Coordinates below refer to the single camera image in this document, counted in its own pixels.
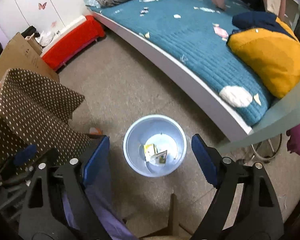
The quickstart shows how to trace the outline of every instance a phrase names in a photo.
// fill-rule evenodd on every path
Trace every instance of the white wardrobe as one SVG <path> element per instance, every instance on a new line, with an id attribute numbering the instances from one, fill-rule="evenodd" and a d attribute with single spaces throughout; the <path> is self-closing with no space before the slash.
<path id="1" fill-rule="evenodd" d="M 8 39 L 31 25 L 56 32 L 85 12 L 83 0 L 0 0 L 0 28 Z"/>

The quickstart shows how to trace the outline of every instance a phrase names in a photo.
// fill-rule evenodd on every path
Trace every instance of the brown polka dot fabric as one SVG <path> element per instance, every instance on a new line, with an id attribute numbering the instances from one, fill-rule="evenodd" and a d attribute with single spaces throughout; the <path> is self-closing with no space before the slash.
<path id="1" fill-rule="evenodd" d="M 89 138 L 67 125 L 84 96 L 49 78 L 23 69 L 10 69 L 0 91 L 0 165 L 8 156 L 37 145 L 36 157 L 23 171 L 51 148 L 58 149 L 55 165 L 79 157 Z"/>

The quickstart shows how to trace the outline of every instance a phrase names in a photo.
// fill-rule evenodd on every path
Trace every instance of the red fabric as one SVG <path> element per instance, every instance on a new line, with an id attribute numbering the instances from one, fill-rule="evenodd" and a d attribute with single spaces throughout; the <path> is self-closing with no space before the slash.
<path id="1" fill-rule="evenodd" d="M 74 55 L 84 44 L 92 39 L 104 37 L 105 32 L 93 16 L 86 16 L 86 21 L 58 41 L 42 59 L 56 71 L 70 55 Z"/>

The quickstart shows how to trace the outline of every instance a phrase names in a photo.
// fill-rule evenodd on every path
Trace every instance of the pink butterfly decal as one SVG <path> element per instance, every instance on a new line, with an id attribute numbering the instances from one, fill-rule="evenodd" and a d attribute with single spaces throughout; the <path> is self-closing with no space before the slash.
<path id="1" fill-rule="evenodd" d="M 44 10 L 46 8 L 47 3 L 45 2 L 44 4 L 39 3 L 39 10 Z"/>

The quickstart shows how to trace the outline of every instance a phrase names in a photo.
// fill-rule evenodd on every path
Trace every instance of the bed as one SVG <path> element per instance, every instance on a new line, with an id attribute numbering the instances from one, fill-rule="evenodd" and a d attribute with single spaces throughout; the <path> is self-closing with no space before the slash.
<path id="1" fill-rule="evenodd" d="M 226 0 L 226 5 L 225 12 L 210 0 L 132 0 L 112 8 L 89 7 L 95 19 L 157 65 L 218 125 L 227 137 L 221 152 L 300 123 L 300 83 L 276 100 L 215 34 L 216 24 L 231 33 L 232 17 L 248 11 L 238 0 Z M 144 8 L 149 12 L 140 14 Z M 225 90 L 233 98 L 225 98 Z"/>

